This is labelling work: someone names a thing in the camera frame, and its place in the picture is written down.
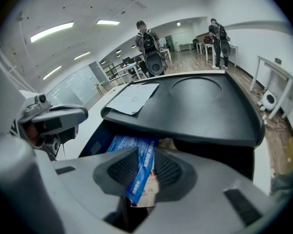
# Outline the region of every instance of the bag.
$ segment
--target bag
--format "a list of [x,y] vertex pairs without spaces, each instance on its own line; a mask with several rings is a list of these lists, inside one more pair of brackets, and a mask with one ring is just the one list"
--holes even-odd
[[216,38],[220,41],[227,40],[225,28],[221,24],[217,25],[216,23],[212,23],[212,25],[215,27]]

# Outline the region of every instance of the blue package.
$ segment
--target blue package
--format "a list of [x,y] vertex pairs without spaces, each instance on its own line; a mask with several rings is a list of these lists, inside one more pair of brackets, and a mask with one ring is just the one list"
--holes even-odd
[[107,150],[108,153],[124,148],[138,147],[138,173],[126,189],[126,197],[135,204],[138,204],[146,185],[147,178],[151,172],[154,159],[154,149],[158,145],[158,141],[158,138],[116,135]]

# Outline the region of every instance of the backpack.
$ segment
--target backpack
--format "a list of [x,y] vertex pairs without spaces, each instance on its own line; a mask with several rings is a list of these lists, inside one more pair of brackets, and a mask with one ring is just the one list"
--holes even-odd
[[227,40],[227,33],[225,28],[221,24],[212,23],[215,27],[216,38],[220,41]]
[[142,34],[140,40],[140,48],[142,53],[148,55],[149,53],[157,52],[157,45],[154,37],[150,34],[151,30],[148,29]]

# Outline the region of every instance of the document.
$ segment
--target document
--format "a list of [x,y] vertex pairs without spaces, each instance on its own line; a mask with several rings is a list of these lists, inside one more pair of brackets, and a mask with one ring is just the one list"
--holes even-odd
[[134,115],[145,105],[159,84],[132,84],[117,95],[107,107]]

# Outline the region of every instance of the man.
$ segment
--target man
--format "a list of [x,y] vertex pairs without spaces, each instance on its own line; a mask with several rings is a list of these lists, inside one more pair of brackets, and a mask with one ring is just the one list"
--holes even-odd
[[[212,68],[213,69],[220,69],[219,68],[220,53],[221,53],[220,39],[221,39],[221,37],[227,38],[227,34],[225,31],[225,28],[221,24],[219,24],[216,21],[216,19],[214,19],[214,18],[212,18],[210,20],[209,36],[210,36],[210,38],[212,38],[214,40],[214,49],[215,49],[215,53],[216,53],[216,65],[212,66]],[[224,61],[225,61],[225,65],[223,65],[222,67],[225,69],[228,69],[229,58],[224,56]]]
[[[138,48],[138,50],[140,52],[142,52],[141,50],[141,46],[142,46],[142,36],[145,32],[149,33],[153,38],[154,40],[156,41],[156,44],[157,44],[157,47],[160,46],[160,41],[159,41],[159,37],[157,36],[157,34],[152,31],[152,30],[148,30],[147,29],[147,26],[145,24],[145,22],[143,21],[138,21],[137,22],[137,29],[139,30],[138,34],[136,35],[136,38],[135,38],[135,43],[136,43],[136,47]],[[163,76],[165,73],[164,73],[164,70],[162,71],[162,73],[160,73],[159,75],[160,76]],[[150,71],[149,71],[149,77],[154,77],[155,75],[152,74]]]

